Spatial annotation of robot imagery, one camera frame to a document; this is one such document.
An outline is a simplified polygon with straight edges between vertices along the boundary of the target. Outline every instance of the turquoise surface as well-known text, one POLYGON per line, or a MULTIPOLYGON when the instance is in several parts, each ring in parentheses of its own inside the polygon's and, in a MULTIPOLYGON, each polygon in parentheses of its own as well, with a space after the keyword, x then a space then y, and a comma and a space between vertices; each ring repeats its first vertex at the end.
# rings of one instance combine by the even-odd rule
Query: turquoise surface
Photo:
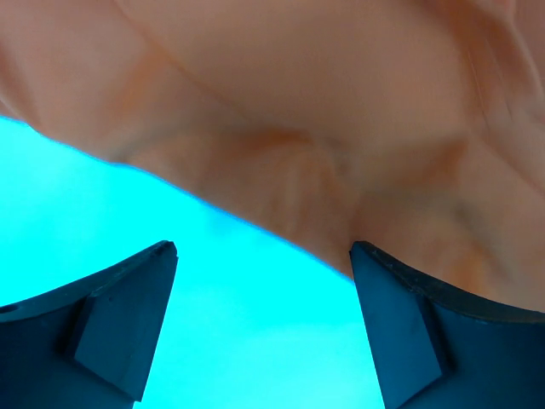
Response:
POLYGON ((175 286, 135 408, 384 407, 355 287, 308 254, 4 119, 0 175, 0 305, 175 242, 175 286))

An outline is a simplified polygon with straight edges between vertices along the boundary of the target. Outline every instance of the peach cloth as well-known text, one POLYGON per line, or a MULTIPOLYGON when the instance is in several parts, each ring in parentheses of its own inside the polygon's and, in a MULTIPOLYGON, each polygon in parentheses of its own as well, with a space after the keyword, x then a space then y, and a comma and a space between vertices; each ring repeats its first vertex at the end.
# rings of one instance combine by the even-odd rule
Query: peach cloth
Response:
POLYGON ((0 112, 350 276, 545 310, 543 0, 0 0, 0 112))

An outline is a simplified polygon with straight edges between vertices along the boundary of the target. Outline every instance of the cyan background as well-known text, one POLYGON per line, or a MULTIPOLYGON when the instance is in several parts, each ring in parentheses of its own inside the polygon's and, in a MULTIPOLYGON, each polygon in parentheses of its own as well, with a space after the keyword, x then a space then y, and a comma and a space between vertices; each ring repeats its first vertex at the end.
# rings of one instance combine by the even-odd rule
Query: cyan background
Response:
POLYGON ((0 175, 0 305, 175 242, 175 286, 136 409, 384 407, 355 287, 309 255, 1 118, 0 175))

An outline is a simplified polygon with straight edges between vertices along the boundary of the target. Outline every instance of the wrinkled fabric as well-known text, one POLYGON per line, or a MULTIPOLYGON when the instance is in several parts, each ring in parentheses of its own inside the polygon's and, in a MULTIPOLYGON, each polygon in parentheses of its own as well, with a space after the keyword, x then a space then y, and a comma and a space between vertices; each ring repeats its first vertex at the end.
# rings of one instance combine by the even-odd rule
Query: wrinkled fabric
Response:
POLYGON ((351 275, 545 311, 542 0, 0 0, 0 112, 351 275))

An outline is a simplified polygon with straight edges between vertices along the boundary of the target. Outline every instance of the orange fabric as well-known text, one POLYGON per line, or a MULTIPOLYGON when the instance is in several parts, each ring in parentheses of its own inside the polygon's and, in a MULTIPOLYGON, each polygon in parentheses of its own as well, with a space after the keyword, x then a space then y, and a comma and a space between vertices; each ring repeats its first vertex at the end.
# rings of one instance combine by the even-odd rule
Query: orange fabric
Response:
POLYGON ((0 112, 350 275, 545 310, 542 0, 0 0, 0 112))

